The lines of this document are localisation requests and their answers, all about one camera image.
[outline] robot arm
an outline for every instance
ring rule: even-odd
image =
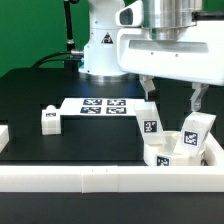
[[[123,27],[117,38],[122,70],[194,83],[194,111],[208,85],[224,85],[223,15],[200,17],[201,6],[195,0],[138,0],[116,14]]]

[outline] cube with marker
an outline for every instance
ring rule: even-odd
[[[61,113],[55,106],[48,106],[46,110],[42,110],[42,134],[57,135],[61,134]]]

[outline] black table surface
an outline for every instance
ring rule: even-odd
[[[155,80],[158,89],[151,97],[156,100],[165,130],[180,130],[190,114],[189,83]],[[10,142],[0,154],[2,165],[142,165],[142,142],[133,118],[105,119],[69,118],[64,120],[63,135],[41,135],[41,111],[48,105],[61,106],[65,97],[82,98],[143,98],[144,92],[136,80],[100,86],[81,81],[77,74],[63,69],[15,69],[0,79],[0,123],[9,125]],[[217,115],[212,129],[220,144],[224,144],[224,89],[210,87],[203,99],[202,112]],[[122,135],[135,136],[126,141],[129,150],[114,145],[101,147],[89,130],[87,139],[94,147],[77,149],[74,133],[83,133],[82,124],[113,125],[121,141]],[[0,193],[0,223],[166,223],[221,224],[224,219],[223,193]]]

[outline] white plastic frame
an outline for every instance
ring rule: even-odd
[[[224,152],[209,135],[211,166],[0,166],[0,192],[224,192]]]

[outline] black cable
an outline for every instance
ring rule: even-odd
[[[67,30],[67,50],[70,51],[72,49],[75,49],[75,42],[73,40],[70,2],[67,0],[64,0],[64,9],[65,9],[65,21]]]
[[[224,11],[208,12],[198,11],[193,12],[193,21],[216,21],[224,20]]]
[[[72,58],[72,59],[50,59],[50,60],[45,60],[43,62],[41,62],[38,66],[36,67],[33,67],[33,68],[39,68],[41,65],[45,64],[45,63],[48,63],[48,62],[56,62],[56,61],[75,61],[75,62],[81,62],[81,59],[79,58]]]
[[[71,54],[70,51],[64,51],[64,52],[58,52],[58,53],[54,53],[54,54],[50,54],[46,57],[41,58],[40,60],[38,60],[35,64],[33,64],[33,66],[31,68],[38,68],[44,61],[50,59],[50,58],[54,58],[57,56],[61,56],[61,55],[67,55],[67,54]]]

